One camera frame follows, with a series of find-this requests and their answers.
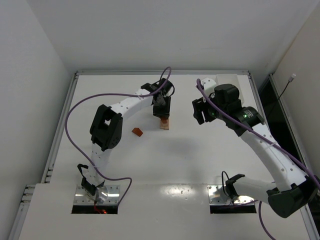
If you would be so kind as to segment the long plain wood block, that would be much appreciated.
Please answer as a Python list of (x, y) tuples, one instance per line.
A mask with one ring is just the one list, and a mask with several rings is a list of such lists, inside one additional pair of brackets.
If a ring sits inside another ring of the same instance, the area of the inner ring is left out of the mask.
[(168, 125), (164, 125), (164, 126), (161, 125), (161, 120), (160, 120), (160, 129), (162, 129), (162, 130), (169, 130), (169, 129), (170, 129), (170, 120), (169, 120)]

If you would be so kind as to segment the orange triangular wood block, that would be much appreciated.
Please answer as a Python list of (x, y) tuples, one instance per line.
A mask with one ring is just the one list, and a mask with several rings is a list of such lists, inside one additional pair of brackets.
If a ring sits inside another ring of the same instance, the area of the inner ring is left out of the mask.
[(133, 134), (135, 134), (136, 136), (138, 136), (138, 137), (141, 137), (143, 135), (142, 130), (140, 128), (138, 128), (138, 127), (135, 127), (131, 132)]

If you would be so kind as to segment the white perforated plastic box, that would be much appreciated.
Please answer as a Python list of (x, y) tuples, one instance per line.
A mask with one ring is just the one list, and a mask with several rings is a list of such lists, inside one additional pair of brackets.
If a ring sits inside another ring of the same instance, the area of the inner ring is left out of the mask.
[(216, 80), (218, 85), (232, 84), (235, 87), (237, 87), (237, 89), (239, 90), (239, 99), (241, 100), (242, 103), (244, 102), (244, 98), (242, 95), (241, 86), (240, 86), (239, 78), (237, 74), (217, 74)]

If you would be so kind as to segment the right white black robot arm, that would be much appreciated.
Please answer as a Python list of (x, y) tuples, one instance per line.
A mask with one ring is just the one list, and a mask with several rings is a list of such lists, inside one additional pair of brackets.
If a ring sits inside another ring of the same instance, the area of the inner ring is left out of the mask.
[(254, 151), (273, 178), (273, 182), (265, 182), (238, 173), (226, 180), (224, 194), (231, 200), (248, 196), (266, 203), (282, 218), (288, 218), (308, 204), (320, 189), (320, 182), (273, 141), (263, 117), (254, 107), (242, 106), (239, 89), (226, 83), (215, 86), (207, 95), (200, 80), (196, 87), (202, 94), (192, 102), (193, 116), (198, 124), (223, 121)]

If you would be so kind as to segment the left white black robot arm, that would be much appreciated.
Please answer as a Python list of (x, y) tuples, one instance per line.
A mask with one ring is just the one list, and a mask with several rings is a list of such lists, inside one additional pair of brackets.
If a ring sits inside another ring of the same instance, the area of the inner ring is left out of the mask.
[(120, 143), (124, 121), (149, 106), (153, 107), (155, 117), (168, 120), (171, 96), (174, 93), (174, 85), (168, 79), (161, 78), (155, 83), (142, 85), (134, 94), (123, 93), (124, 99), (118, 103), (102, 104), (97, 108), (89, 129), (91, 155), (76, 147), (90, 163), (78, 165), (80, 170), (87, 170), (87, 173), (82, 175), (81, 186), (89, 195), (96, 197), (108, 180), (108, 177), (102, 174), (102, 168), (107, 165), (112, 149)]

